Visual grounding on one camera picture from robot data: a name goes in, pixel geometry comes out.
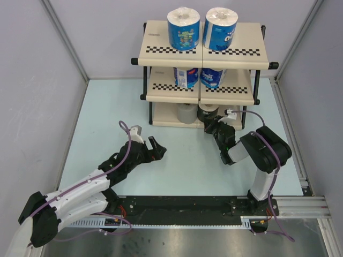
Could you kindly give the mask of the white roll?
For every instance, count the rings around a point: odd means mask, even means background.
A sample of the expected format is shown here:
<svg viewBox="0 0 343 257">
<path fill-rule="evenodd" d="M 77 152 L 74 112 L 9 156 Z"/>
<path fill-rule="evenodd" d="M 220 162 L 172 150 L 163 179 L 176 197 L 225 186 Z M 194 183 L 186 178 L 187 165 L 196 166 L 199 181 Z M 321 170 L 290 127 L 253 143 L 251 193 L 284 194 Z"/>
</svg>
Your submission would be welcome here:
<svg viewBox="0 0 343 257">
<path fill-rule="evenodd" d="M 205 119 L 212 119 L 217 116 L 219 106 L 217 104 L 198 104 L 197 118 L 201 122 L 205 122 Z"/>
</svg>

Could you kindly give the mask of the grey paper roll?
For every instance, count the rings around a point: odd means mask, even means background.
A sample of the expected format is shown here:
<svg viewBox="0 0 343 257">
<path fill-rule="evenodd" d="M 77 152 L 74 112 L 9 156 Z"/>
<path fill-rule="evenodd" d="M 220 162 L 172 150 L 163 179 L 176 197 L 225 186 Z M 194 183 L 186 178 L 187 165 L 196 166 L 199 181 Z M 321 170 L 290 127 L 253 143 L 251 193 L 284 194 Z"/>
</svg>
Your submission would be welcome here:
<svg viewBox="0 0 343 257">
<path fill-rule="evenodd" d="M 192 124 L 197 119 L 197 104 L 178 103 L 177 118 L 181 123 Z"/>
</svg>

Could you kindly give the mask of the blue Tempo paper roll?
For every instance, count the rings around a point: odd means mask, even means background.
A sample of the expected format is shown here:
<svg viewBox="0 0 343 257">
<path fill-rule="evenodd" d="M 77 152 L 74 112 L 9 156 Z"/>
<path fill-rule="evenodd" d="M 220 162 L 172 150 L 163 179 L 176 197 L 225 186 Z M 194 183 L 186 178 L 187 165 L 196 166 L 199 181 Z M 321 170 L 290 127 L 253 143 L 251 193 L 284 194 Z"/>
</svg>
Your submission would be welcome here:
<svg viewBox="0 0 343 257">
<path fill-rule="evenodd" d="M 218 88 L 226 73 L 227 69 L 202 68 L 200 73 L 200 82 L 207 88 Z"/>
</svg>

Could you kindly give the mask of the blue-wrapped roll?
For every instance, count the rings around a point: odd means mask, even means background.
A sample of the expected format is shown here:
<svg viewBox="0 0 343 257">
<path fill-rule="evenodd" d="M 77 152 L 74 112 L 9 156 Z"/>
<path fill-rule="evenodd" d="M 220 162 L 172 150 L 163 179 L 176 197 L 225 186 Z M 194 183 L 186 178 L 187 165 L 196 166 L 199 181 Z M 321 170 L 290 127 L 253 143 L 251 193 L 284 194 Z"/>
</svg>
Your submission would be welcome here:
<svg viewBox="0 0 343 257">
<path fill-rule="evenodd" d="M 200 38 L 200 14 L 188 7 L 179 7 L 167 14 L 170 45 L 178 51 L 194 49 Z"/>
<path fill-rule="evenodd" d="M 174 67 L 175 83 L 181 88 L 192 88 L 199 80 L 199 68 Z"/>
<path fill-rule="evenodd" d="M 214 51 L 224 51 L 232 43 L 238 14 L 224 7 L 208 10 L 205 17 L 203 46 Z"/>
</svg>

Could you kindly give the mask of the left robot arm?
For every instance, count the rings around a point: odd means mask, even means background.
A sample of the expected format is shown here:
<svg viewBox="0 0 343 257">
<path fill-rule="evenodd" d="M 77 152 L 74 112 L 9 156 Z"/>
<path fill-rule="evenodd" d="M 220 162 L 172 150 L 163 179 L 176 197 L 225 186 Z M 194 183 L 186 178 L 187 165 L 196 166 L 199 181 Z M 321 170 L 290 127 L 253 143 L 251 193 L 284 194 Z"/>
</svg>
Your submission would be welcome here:
<svg viewBox="0 0 343 257">
<path fill-rule="evenodd" d="M 112 214 L 120 200 L 112 187 L 124 179 L 138 165 L 159 161 L 166 147 L 149 137 L 152 149 L 144 141 L 127 141 L 118 153 L 101 163 L 90 175 L 63 190 L 47 195 L 32 194 L 21 212 L 18 222 L 33 219 L 29 243 L 41 247 L 70 223 L 95 213 Z"/>
</svg>

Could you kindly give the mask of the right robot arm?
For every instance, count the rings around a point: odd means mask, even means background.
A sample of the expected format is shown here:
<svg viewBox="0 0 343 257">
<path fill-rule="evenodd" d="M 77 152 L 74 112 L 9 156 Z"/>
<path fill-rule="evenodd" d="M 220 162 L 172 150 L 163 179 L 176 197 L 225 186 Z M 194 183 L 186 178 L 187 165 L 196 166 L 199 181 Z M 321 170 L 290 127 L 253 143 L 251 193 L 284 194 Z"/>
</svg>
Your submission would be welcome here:
<svg viewBox="0 0 343 257">
<path fill-rule="evenodd" d="M 252 159 L 257 171 L 245 207 L 259 215 L 266 207 L 272 209 L 272 191 L 279 170 L 291 158 L 292 151 L 265 123 L 236 140 L 235 129 L 228 124 L 232 118 L 233 114 L 205 117 L 204 132 L 213 135 L 225 165 L 236 164 L 247 157 Z"/>
</svg>

